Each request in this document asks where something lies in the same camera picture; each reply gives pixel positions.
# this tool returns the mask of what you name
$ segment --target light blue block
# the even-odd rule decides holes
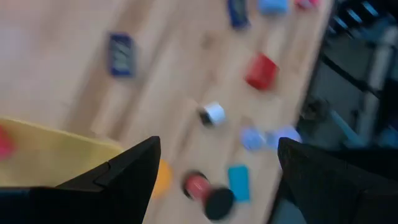
[[[255,128],[244,128],[241,130],[241,144],[249,151],[258,151],[266,145],[266,138]]]
[[[286,13],[289,9],[288,0],[258,0],[258,10],[261,14]]]
[[[249,170],[245,165],[228,169],[229,187],[237,202],[250,202]]]

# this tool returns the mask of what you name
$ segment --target red cylinder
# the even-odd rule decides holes
[[[200,175],[193,175],[186,180],[185,188],[194,200],[200,200],[205,203],[207,196],[211,191],[211,185],[208,180]]]

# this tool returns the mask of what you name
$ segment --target white cylinder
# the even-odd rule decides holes
[[[210,103],[204,107],[211,123],[214,126],[220,125],[226,121],[224,109],[218,104],[218,102]]]

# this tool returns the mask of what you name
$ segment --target orange object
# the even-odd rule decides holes
[[[0,126],[0,160],[10,157],[14,150],[14,145],[9,138],[6,130]]]
[[[156,183],[152,191],[152,197],[156,198],[163,195],[171,186],[172,169],[163,159],[159,162],[159,170],[157,171]]]
[[[259,53],[246,76],[246,82],[258,90],[266,90],[274,81],[278,69],[271,59]]]

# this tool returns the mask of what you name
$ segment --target black cylinder cap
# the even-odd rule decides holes
[[[225,218],[235,203],[235,196],[226,187],[214,189],[210,192],[205,202],[205,215],[209,220]]]

